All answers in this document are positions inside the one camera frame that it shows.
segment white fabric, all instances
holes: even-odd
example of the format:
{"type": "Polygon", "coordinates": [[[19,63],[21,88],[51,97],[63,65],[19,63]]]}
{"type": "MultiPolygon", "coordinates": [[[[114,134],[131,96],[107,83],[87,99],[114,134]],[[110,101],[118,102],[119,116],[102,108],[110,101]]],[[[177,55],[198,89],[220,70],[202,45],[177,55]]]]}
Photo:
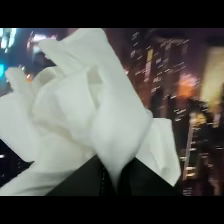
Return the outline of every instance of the white fabric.
{"type": "Polygon", "coordinates": [[[83,28],[40,48],[56,67],[32,83],[17,68],[7,71],[14,92],[0,98],[0,138],[34,164],[0,195],[45,195],[95,154],[115,187],[135,156],[174,185],[180,168],[171,123],[144,108],[104,32],[83,28]]]}

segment blurry background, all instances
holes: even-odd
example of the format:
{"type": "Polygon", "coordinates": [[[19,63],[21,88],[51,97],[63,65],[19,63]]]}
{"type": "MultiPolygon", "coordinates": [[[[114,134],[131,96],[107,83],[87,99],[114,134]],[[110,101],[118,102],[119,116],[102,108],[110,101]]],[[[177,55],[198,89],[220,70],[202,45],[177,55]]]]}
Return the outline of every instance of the blurry background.
{"type": "MultiPolygon", "coordinates": [[[[224,193],[224,28],[104,28],[144,106],[172,120],[184,195],[224,193]]],[[[4,72],[20,67],[28,82],[54,64],[40,51],[66,28],[0,28],[0,95],[4,72]]],[[[0,186],[30,164],[2,142],[0,186]]]]}

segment white napkin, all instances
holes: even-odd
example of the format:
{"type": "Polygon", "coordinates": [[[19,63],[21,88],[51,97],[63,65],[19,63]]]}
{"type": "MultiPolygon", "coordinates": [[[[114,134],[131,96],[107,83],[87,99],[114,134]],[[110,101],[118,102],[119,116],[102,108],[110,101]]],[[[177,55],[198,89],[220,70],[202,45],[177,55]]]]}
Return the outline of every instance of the white napkin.
{"type": "Polygon", "coordinates": [[[32,83],[19,69],[7,71],[14,92],[0,98],[0,137],[34,164],[0,195],[45,195],[95,154],[115,188],[135,156],[174,185],[180,168],[171,123],[144,108],[104,32],[83,28],[40,48],[56,67],[32,83]]]}

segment white tissue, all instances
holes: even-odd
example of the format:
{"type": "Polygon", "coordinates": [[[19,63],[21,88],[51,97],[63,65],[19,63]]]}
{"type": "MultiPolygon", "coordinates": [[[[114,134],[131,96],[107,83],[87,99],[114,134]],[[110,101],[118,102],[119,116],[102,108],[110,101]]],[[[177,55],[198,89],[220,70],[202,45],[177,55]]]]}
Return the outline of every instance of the white tissue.
{"type": "Polygon", "coordinates": [[[0,98],[5,108],[0,137],[34,164],[0,195],[44,195],[94,154],[115,187],[136,155],[174,185],[180,168],[170,122],[153,119],[144,108],[104,32],[83,28],[62,41],[43,40],[40,48],[56,67],[43,70],[32,83],[20,78],[19,69],[7,72],[15,88],[0,98]],[[14,109],[7,114],[8,108],[14,109]],[[48,184],[41,189],[43,179],[48,184]]]}

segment white cloth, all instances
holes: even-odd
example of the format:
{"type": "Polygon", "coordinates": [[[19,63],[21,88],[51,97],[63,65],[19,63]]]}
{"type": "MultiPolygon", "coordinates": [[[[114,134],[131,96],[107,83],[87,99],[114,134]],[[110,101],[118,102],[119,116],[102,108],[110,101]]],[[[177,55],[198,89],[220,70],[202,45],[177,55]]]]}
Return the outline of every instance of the white cloth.
{"type": "Polygon", "coordinates": [[[34,164],[0,195],[45,195],[95,154],[115,187],[135,156],[174,185],[180,168],[171,122],[144,108],[104,32],[83,28],[39,45],[57,66],[32,83],[9,69],[14,92],[0,98],[0,138],[34,164]]]}

